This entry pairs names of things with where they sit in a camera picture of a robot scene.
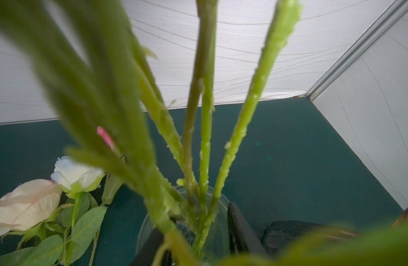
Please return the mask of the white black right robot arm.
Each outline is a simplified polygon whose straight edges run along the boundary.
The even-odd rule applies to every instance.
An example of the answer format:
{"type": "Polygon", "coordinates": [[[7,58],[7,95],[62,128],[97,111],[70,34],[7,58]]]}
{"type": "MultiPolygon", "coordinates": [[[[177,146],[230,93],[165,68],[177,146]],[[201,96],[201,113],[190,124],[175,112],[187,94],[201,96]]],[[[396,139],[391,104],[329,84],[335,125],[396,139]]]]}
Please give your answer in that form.
{"type": "Polygon", "coordinates": [[[360,235],[343,227],[293,220],[275,221],[265,229],[261,244],[268,254],[275,256],[301,237],[312,233],[321,235],[328,243],[339,243],[360,235]]]}

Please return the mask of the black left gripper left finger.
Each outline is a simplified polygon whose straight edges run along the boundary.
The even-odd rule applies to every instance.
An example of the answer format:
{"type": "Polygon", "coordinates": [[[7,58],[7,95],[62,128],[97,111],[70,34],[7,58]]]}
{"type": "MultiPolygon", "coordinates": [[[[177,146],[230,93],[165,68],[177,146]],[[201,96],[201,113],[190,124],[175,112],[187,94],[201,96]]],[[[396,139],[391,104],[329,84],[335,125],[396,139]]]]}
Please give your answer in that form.
{"type": "Polygon", "coordinates": [[[157,250],[163,245],[164,236],[154,228],[142,233],[138,239],[138,251],[130,266],[151,266],[157,250]]]}

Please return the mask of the pale blue flower stem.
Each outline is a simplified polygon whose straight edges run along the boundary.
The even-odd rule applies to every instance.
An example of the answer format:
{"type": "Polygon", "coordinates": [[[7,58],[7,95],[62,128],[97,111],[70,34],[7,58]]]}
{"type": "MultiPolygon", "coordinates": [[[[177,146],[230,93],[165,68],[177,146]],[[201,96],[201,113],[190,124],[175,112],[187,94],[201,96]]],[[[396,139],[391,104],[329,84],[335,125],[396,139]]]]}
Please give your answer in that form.
{"type": "Polygon", "coordinates": [[[184,151],[173,119],[120,1],[57,1],[79,38],[74,50],[46,1],[0,1],[0,33],[30,60],[48,100],[78,143],[69,155],[120,177],[141,195],[164,235],[154,262],[170,252],[179,266],[198,264],[172,217],[195,223],[194,210],[157,168],[143,110],[181,168],[184,151]]]}

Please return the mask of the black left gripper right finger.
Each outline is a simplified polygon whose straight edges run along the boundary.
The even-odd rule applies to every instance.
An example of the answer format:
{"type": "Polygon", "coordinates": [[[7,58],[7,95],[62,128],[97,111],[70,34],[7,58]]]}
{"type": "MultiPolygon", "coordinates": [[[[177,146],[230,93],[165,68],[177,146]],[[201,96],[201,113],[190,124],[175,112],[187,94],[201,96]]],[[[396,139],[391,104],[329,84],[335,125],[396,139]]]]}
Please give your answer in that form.
{"type": "Polygon", "coordinates": [[[227,224],[231,255],[252,254],[267,256],[267,252],[234,202],[228,204],[227,224]]]}

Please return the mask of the clear glass vase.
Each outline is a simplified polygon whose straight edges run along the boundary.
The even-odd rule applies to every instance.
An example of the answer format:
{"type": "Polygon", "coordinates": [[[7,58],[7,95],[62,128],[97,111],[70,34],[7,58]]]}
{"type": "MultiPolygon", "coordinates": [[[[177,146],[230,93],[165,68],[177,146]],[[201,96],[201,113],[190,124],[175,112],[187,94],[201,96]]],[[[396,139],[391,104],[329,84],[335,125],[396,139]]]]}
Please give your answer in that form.
{"type": "MultiPolygon", "coordinates": [[[[201,249],[201,260],[206,266],[212,265],[215,261],[221,258],[228,257],[230,255],[227,224],[228,204],[229,200],[224,195],[222,195],[217,204],[215,220],[210,227],[206,242],[201,249]]],[[[141,226],[139,236],[142,233],[148,233],[154,228],[155,226],[153,225],[151,219],[149,218],[149,216],[146,216],[141,226]]]]}

